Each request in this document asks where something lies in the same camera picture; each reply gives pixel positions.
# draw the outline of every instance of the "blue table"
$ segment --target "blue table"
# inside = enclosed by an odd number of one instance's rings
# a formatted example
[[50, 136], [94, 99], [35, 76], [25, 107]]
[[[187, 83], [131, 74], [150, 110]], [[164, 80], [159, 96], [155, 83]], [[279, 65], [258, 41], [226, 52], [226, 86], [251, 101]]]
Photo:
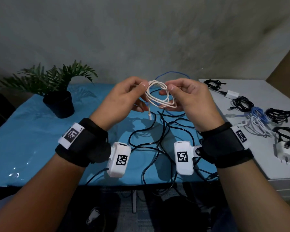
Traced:
[[[69, 86], [72, 94], [75, 113], [66, 119], [57, 118], [42, 102], [43, 97], [32, 96], [22, 104], [0, 128], [0, 186], [23, 186], [26, 184], [54, 155], [58, 138], [73, 122], [79, 122], [88, 117], [103, 101], [112, 89], [110, 84], [73, 84]], [[151, 107], [157, 113], [158, 108]], [[128, 142], [129, 135], [139, 129], [149, 127], [148, 113], [130, 112], [128, 117], [109, 130], [109, 141]], [[196, 132], [188, 128], [198, 144]], [[162, 132], [162, 123], [157, 119], [153, 129], [132, 137], [133, 144], [149, 143], [158, 140]], [[163, 142], [166, 151], [173, 157], [173, 143], [179, 140], [190, 140], [191, 137], [182, 130], [171, 129]], [[110, 178], [106, 172], [93, 179], [90, 185], [142, 185], [141, 174], [146, 166], [154, 159], [156, 153], [150, 150], [135, 150], [129, 159], [124, 177]], [[80, 180], [83, 185], [96, 172], [105, 168], [107, 162], [90, 164]], [[216, 172], [216, 167], [205, 160], [198, 163], [199, 168], [208, 172]], [[157, 161], [145, 174], [148, 184], [170, 182], [170, 161], [160, 154]], [[177, 177], [177, 182], [201, 181], [193, 174]]]

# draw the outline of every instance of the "forearm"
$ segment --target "forearm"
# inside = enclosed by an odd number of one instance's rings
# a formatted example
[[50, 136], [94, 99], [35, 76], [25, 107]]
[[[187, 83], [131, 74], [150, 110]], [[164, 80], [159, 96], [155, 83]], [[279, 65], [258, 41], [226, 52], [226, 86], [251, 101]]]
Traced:
[[0, 231], [55, 231], [84, 170], [55, 154], [0, 210]]
[[290, 207], [253, 160], [217, 170], [240, 231], [290, 232]]

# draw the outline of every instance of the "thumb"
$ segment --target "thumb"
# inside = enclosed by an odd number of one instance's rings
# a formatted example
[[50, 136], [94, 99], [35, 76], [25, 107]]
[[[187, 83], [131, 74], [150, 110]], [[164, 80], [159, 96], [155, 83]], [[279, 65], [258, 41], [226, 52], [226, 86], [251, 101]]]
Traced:
[[134, 99], [137, 100], [140, 96], [142, 96], [147, 88], [148, 88], [148, 82], [142, 81], [138, 86], [136, 86], [134, 89], [132, 89], [128, 94]]
[[182, 91], [180, 88], [172, 84], [168, 85], [168, 91], [179, 102], [181, 102], [181, 100], [183, 100], [186, 95], [184, 91]]

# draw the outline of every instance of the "gray wall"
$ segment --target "gray wall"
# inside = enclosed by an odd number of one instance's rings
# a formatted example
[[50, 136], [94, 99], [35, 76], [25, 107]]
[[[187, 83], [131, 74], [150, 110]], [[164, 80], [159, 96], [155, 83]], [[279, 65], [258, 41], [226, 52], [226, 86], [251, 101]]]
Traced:
[[290, 0], [0, 0], [0, 77], [76, 59], [99, 82], [266, 79], [289, 49]]

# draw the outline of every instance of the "left hand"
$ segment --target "left hand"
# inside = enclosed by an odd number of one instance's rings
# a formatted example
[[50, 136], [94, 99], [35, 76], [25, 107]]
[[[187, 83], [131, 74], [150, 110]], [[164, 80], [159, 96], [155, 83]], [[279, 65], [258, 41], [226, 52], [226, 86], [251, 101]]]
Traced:
[[126, 118], [131, 110], [137, 112], [148, 111], [148, 107], [139, 99], [141, 97], [144, 101], [147, 101], [145, 96], [147, 87], [147, 80], [136, 76], [125, 79], [115, 85], [89, 118], [107, 131]]

